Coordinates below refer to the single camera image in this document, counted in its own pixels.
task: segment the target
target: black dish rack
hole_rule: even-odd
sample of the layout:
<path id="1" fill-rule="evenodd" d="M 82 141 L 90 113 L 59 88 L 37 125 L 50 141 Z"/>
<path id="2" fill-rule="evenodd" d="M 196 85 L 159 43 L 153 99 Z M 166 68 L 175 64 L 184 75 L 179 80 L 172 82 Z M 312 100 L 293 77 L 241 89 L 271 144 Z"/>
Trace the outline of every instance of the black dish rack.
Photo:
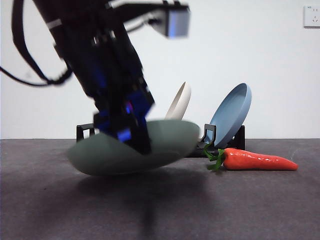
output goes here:
<path id="1" fill-rule="evenodd" d="M 94 124 L 89 123 L 89 124 L 82 124 L 82 125 L 76 126 L 76 142 L 79 142 L 84 139 L 84 131 L 86 130 L 89 130 L 90 136 L 94 135 L 95 134 Z M 213 136 L 212 141 L 209 142 L 209 144 L 215 142 L 216 135 L 217 135 L 217 126 L 211 125 L 211 124 L 205 124 L 203 137 L 198 140 L 195 149 L 190 155 L 186 156 L 186 158 L 206 158 L 207 157 L 204 153 L 204 147 L 207 145 L 207 143 L 205 143 L 205 138 L 207 136 L 208 131 L 211 131 Z M 239 128 L 235 136 L 228 142 L 226 148 L 236 148 L 236 149 L 245 150 L 246 144 L 245 144 L 245 126 L 244 125 L 242 125 Z M 214 156 L 218 155 L 218 149 L 215 148 L 213 144 L 207 148 L 207 151 Z"/>

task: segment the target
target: electrical socket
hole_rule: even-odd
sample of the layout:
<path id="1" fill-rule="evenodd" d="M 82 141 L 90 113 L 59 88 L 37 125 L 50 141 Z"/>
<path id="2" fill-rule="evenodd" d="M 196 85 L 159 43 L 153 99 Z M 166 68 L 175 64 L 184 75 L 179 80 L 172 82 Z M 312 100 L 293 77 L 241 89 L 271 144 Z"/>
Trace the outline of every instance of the electrical socket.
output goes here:
<path id="1" fill-rule="evenodd" d="M 309 5 L 303 8 L 303 25 L 305 28 L 320 28 L 320 5 Z"/>

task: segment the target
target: blue plate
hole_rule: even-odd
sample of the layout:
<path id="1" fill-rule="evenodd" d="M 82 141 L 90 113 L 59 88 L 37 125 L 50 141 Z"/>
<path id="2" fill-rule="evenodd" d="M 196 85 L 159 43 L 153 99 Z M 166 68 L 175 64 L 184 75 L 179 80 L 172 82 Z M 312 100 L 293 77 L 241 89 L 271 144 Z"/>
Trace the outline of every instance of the blue plate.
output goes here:
<path id="1" fill-rule="evenodd" d="M 236 86 L 222 101 L 213 115 L 210 124 L 216 125 L 214 146 L 218 149 L 225 148 L 243 124 L 251 105 L 251 89 L 241 83 Z M 208 131 L 204 142 L 213 139 L 213 132 Z"/>

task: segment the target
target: green bowl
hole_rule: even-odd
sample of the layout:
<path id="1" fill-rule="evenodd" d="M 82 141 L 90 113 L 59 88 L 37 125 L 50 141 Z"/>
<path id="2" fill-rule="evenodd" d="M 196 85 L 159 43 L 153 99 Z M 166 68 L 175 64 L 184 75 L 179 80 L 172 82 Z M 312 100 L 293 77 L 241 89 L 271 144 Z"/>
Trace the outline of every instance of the green bowl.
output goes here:
<path id="1" fill-rule="evenodd" d="M 142 155 L 104 133 L 71 147 L 67 156 L 80 172 L 92 176 L 129 174 L 155 169 L 189 155 L 199 137 L 198 125 L 176 119 L 147 122 L 151 153 Z"/>

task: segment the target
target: toy carrot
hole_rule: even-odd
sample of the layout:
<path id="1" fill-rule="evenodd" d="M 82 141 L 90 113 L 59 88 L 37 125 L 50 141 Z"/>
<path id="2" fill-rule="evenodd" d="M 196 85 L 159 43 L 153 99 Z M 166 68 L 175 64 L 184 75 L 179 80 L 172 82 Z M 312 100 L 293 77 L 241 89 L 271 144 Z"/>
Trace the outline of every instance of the toy carrot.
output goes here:
<path id="1" fill-rule="evenodd" d="M 218 170 L 222 165 L 228 170 L 262 169 L 262 170 L 297 170 L 298 165 L 280 156 L 253 153 L 236 148 L 219 149 L 219 155 L 213 156 L 204 147 L 204 153 L 210 161 L 216 161 L 209 165 L 208 170 Z"/>

